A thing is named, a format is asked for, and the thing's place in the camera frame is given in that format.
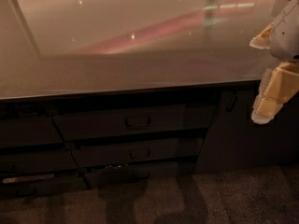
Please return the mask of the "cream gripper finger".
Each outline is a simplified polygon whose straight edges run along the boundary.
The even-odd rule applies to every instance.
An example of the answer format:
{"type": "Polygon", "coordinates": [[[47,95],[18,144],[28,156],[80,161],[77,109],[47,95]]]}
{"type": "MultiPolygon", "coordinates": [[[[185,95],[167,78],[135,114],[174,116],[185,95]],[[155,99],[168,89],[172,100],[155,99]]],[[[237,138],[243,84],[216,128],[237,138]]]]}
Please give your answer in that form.
{"type": "Polygon", "coordinates": [[[275,69],[267,68],[258,92],[251,119],[256,124],[267,124],[299,92],[299,65],[281,63],[275,69]]]}
{"type": "Polygon", "coordinates": [[[258,35],[250,40],[249,45],[255,49],[270,49],[270,35],[272,29],[273,23],[270,23],[258,35]]]}

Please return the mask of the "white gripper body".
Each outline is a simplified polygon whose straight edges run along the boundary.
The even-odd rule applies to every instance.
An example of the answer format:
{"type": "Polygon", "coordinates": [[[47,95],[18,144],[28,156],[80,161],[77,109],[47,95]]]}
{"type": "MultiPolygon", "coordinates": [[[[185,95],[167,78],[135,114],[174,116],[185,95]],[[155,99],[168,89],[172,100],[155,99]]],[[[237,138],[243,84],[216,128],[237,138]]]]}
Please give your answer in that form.
{"type": "Polygon", "coordinates": [[[276,16],[270,53],[283,62],[299,62],[299,0],[290,0],[276,16]]]}

